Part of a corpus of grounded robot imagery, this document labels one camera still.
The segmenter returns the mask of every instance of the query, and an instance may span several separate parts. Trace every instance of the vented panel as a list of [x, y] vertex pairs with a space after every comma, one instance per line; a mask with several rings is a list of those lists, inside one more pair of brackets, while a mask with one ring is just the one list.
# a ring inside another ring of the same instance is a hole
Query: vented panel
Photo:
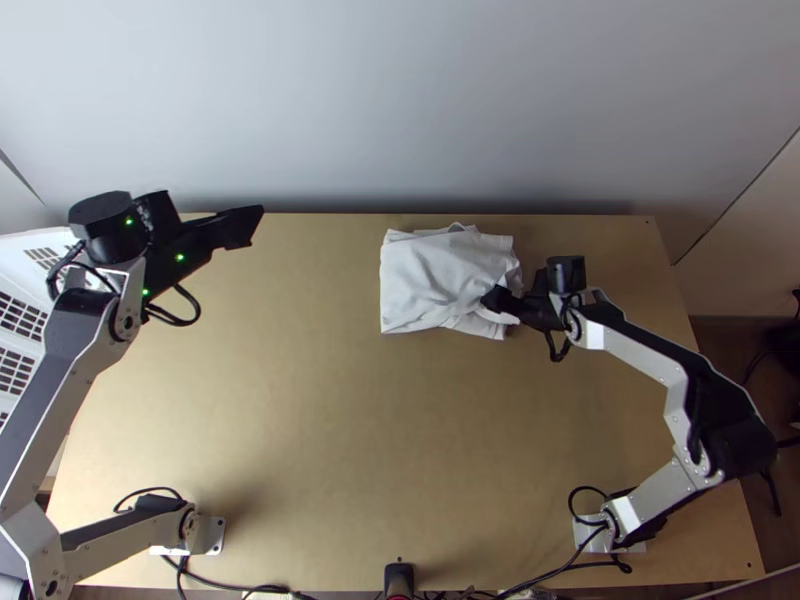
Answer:
[[31, 378], [34, 364], [31, 357], [0, 347], [0, 392], [21, 396]]
[[23, 252], [45, 271], [49, 271], [50, 267], [56, 264], [58, 259], [61, 258], [52, 248], [29, 248], [28, 250], [23, 250]]
[[45, 321], [47, 313], [0, 292], [0, 327], [41, 342]]

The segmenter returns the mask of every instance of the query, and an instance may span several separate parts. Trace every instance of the white wall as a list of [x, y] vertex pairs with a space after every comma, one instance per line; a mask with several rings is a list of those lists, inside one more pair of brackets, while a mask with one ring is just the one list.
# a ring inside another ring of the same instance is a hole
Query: white wall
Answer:
[[61, 225], [57, 215], [42, 204], [7, 161], [0, 150], [0, 235]]
[[673, 257], [800, 122], [796, 0], [0, 0], [49, 205], [655, 213]]
[[800, 134], [675, 270], [690, 314], [795, 314]]

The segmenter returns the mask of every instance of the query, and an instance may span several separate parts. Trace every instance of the wooden table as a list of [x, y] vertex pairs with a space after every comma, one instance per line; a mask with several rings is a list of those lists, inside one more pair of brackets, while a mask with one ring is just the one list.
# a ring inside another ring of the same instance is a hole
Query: wooden table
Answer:
[[[665, 391], [603, 353], [551, 364], [528, 329], [505, 342], [382, 336], [386, 229], [455, 220], [513, 235], [528, 282], [548, 256], [586, 255], [590, 284], [630, 320], [695, 347], [651, 218], [266, 215], [252, 248], [219, 251], [186, 281], [199, 323], [147, 325], [97, 379], [56, 481], [56, 524], [104, 518], [129, 491], [170, 485], [228, 518], [223, 555], [192, 566], [230, 582], [376, 590], [402, 557], [423, 589], [497, 589], [563, 563], [573, 487], [617, 491], [668, 460]], [[590, 495], [578, 502], [596, 507]], [[670, 517], [628, 558], [632, 575], [586, 569], [552, 583], [763, 574], [738, 483]], [[142, 554], [89, 581], [166, 588], [175, 574]]]

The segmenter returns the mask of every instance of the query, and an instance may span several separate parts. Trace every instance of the floor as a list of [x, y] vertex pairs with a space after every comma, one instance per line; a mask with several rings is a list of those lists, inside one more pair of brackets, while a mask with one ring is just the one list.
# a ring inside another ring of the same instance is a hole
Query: floor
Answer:
[[[701, 352], [717, 370], [739, 381], [753, 354], [759, 349], [764, 330], [776, 322], [769, 319], [693, 319]], [[748, 389], [767, 425], [778, 439], [797, 435], [788, 422], [800, 402], [800, 381], [788, 375], [777, 363], [766, 359], [754, 373]], [[781, 452], [773, 477], [782, 500], [784, 515], [772, 512], [764, 481], [751, 476], [742, 485], [767, 572], [800, 562], [800, 447]], [[558, 596], [574, 600], [680, 600], [710, 592], [726, 582], [704, 584], [557, 590]], [[724, 600], [782, 600], [798, 597], [800, 570], [726, 593], [715, 593]], [[189, 600], [236, 600], [231, 592], [187, 591]], [[373, 600], [375, 593], [326, 593], [320, 600]], [[134, 590], [77, 587], [73, 600], [175, 600], [172, 590]]]

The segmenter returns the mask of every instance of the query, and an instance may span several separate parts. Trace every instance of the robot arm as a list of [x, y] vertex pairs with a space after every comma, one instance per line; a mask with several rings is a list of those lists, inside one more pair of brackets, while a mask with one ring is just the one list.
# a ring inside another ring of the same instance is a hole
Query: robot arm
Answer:
[[[92, 383], [125, 354], [152, 300], [215, 248], [250, 245], [262, 213], [246, 207], [181, 223], [166, 192], [135, 202], [111, 192], [70, 211], [85, 256], [68, 253], [54, 267], [51, 284], [69, 271], [45, 326], [44, 357], [0, 435], [0, 598], [66, 598], [75, 583], [147, 548], [219, 554], [224, 520], [182, 498], [142, 495], [131, 510], [66, 533], [34, 499]], [[109, 289], [84, 287], [76, 276], [87, 266]]]
[[[556, 362], [571, 346], [603, 350], [667, 388], [664, 420], [675, 441], [672, 457], [637, 487], [612, 494], [598, 514], [583, 517], [609, 524], [609, 533], [597, 536], [589, 551], [613, 552], [651, 539], [674, 510], [774, 461], [775, 439], [747, 391], [704, 356], [629, 323], [602, 290], [587, 287], [583, 257], [548, 259], [522, 299], [495, 287], [482, 302], [542, 331]], [[552, 331], [566, 336], [560, 351]], [[587, 537], [585, 524], [574, 527], [577, 542]]]

